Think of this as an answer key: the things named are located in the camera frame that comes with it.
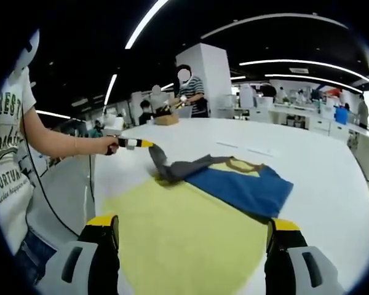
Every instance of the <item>seated person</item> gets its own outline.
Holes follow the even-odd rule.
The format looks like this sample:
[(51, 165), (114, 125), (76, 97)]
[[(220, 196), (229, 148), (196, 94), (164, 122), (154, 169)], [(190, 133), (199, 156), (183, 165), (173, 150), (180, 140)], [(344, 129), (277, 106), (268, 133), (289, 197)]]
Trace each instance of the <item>seated person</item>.
[(150, 102), (148, 102), (147, 100), (143, 100), (140, 104), (141, 109), (142, 109), (142, 115), (140, 115), (140, 117), (138, 118), (138, 121), (141, 125), (144, 125), (147, 123), (148, 120), (153, 119), (153, 113), (150, 109)]
[(91, 129), (90, 131), (90, 134), (89, 134), (90, 137), (91, 138), (103, 137), (103, 132), (102, 132), (103, 129), (104, 129), (104, 126), (102, 126), (99, 120), (96, 120), (94, 122), (94, 128)]

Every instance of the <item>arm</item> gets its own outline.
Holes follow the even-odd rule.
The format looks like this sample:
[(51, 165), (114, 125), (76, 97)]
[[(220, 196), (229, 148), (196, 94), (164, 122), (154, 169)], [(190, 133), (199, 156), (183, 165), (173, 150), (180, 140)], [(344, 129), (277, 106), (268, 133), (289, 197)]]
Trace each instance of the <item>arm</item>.
[(191, 98), (189, 98), (187, 100), (188, 103), (192, 103), (193, 101), (197, 101), (197, 100), (200, 100), (201, 98), (204, 97), (204, 94), (203, 93), (197, 93), (196, 95), (192, 96)]
[(20, 130), (27, 141), (41, 154), (51, 157), (71, 155), (106, 154), (108, 148), (116, 152), (117, 138), (77, 138), (45, 128), (34, 107), (24, 114)]
[(170, 100), (170, 106), (176, 106), (178, 103), (180, 103), (180, 96)]

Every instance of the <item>white t-shirt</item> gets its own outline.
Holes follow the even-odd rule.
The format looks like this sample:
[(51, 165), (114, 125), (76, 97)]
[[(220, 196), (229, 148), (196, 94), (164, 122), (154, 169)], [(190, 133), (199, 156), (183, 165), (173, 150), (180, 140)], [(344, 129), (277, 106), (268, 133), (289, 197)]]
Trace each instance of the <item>white t-shirt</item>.
[(283, 98), (285, 97), (287, 97), (287, 94), (285, 93), (284, 89), (280, 89), (279, 92), (277, 93), (276, 101), (278, 103), (283, 103)]
[(0, 225), (14, 254), (27, 233), (26, 209), (34, 189), (15, 155), (22, 136), (22, 105), (26, 114), (35, 102), (29, 69), (12, 73), (0, 93)]

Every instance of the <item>ceiling light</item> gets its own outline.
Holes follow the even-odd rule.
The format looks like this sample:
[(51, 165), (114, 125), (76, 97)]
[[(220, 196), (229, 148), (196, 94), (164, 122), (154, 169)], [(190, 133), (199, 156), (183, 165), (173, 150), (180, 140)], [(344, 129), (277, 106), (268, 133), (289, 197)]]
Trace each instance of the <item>ceiling light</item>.
[(256, 60), (256, 61), (248, 61), (246, 63), (240, 63), (240, 66), (247, 66), (247, 65), (258, 65), (262, 63), (306, 63), (309, 65), (317, 65), (317, 66), (327, 66), (329, 68), (338, 69), (340, 71), (347, 72), (349, 74), (355, 75), (357, 77), (360, 77), (361, 79), (369, 82), (369, 78), (365, 77), (359, 73), (356, 73), (354, 71), (351, 71), (350, 69), (342, 68), (341, 66), (334, 66), (330, 65), (329, 63), (319, 63), (318, 61), (309, 61), (309, 60), (287, 60), (287, 59), (281, 59), (281, 60)]
[(306, 68), (289, 68), (291, 73), (294, 74), (309, 74), (309, 70)]
[(111, 83), (109, 83), (108, 91), (106, 93), (105, 101), (104, 101), (105, 106), (108, 103), (108, 98), (109, 98), (109, 95), (111, 94), (112, 87), (113, 87), (113, 84), (115, 83), (116, 77), (117, 77), (117, 74), (113, 75), (111, 79)]
[(335, 81), (328, 80), (328, 79), (317, 78), (317, 77), (301, 76), (301, 75), (284, 75), (284, 74), (267, 74), (267, 75), (265, 75), (265, 77), (284, 77), (284, 78), (299, 78), (299, 79), (317, 80), (317, 81), (322, 81), (322, 82), (327, 82), (327, 83), (331, 83), (331, 84), (340, 85), (340, 86), (346, 87), (348, 89), (351, 89), (353, 91), (362, 93), (361, 90), (356, 89), (354, 87), (351, 87), (349, 85), (346, 85), (346, 84), (343, 84), (343, 83), (340, 83), (340, 82), (335, 82)]
[(103, 97), (103, 96), (104, 96), (104, 94), (97, 95), (97, 96), (93, 97), (92, 99), (93, 99), (93, 100), (96, 100), (97, 98), (100, 98), (100, 97)]
[(36, 110), (37, 114), (42, 114), (42, 115), (48, 115), (48, 116), (52, 116), (52, 117), (58, 117), (58, 118), (63, 118), (63, 119), (71, 119), (71, 120), (75, 120), (78, 122), (85, 122), (85, 120), (81, 120), (81, 119), (77, 119), (77, 118), (71, 118), (70, 116), (64, 116), (64, 115), (59, 115), (59, 114), (55, 114), (53, 112), (45, 112), (45, 111), (38, 111)]
[(342, 23), (337, 22), (336, 20), (332, 20), (330, 18), (326, 18), (326, 17), (321, 17), (319, 15), (312, 15), (312, 14), (294, 14), (294, 13), (282, 13), (282, 14), (266, 14), (266, 15), (258, 15), (256, 17), (250, 17), (250, 18), (246, 18), (244, 20), (239, 20), (238, 22), (232, 22), (229, 23), (228, 25), (222, 26), (221, 28), (215, 29), (212, 32), (209, 32), (203, 36), (201, 36), (201, 39), (205, 39), (211, 35), (214, 35), (216, 33), (219, 33), (221, 31), (224, 31), (226, 29), (232, 28), (233, 26), (239, 26), (243, 23), (248, 23), (248, 22), (254, 22), (257, 20), (267, 20), (270, 18), (278, 18), (278, 17), (299, 17), (299, 18), (310, 18), (310, 19), (314, 19), (314, 20), (321, 20), (323, 22), (328, 22), (328, 23), (332, 23), (334, 25), (337, 26), (341, 26), (345, 29), (349, 29), (347, 26), (345, 26)]
[(82, 104), (85, 104), (86, 102), (87, 102), (87, 98), (83, 98), (81, 100), (75, 101), (71, 105), (76, 107), (76, 106), (81, 106)]
[(231, 80), (239, 80), (239, 79), (245, 79), (246, 76), (239, 76), (239, 77), (231, 77)]
[(53, 117), (58, 117), (58, 118), (63, 118), (63, 119), (71, 119), (70, 116), (59, 115), (53, 112), (45, 112), (45, 111), (36, 111), (36, 112), (37, 114), (48, 115), (48, 116), (53, 116)]
[(168, 84), (168, 85), (166, 85), (166, 86), (164, 86), (164, 87), (161, 87), (161, 90), (163, 91), (163, 90), (165, 90), (165, 89), (167, 89), (167, 88), (170, 88), (170, 87), (172, 87), (172, 86), (173, 86), (173, 83)]
[(152, 8), (150, 8), (148, 13), (142, 18), (142, 21), (135, 28), (135, 31), (133, 32), (129, 41), (127, 42), (127, 45), (125, 46), (125, 49), (131, 49), (131, 47), (134, 45), (134, 42), (142, 33), (146, 25), (150, 22), (150, 20), (154, 17), (154, 15), (158, 13), (161, 7), (163, 7), (164, 4), (167, 3), (168, 1), (169, 0), (157, 0), (157, 2), (152, 6)]

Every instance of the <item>yellow cloth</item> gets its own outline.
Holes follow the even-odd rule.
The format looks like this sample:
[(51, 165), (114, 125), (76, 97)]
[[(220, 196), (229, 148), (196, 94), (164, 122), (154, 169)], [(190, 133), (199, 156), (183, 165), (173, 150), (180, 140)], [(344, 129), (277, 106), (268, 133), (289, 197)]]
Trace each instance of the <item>yellow cloth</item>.
[(104, 211), (119, 216), (121, 267), (136, 295), (235, 294), (266, 251), (268, 226), (185, 182), (150, 179)]

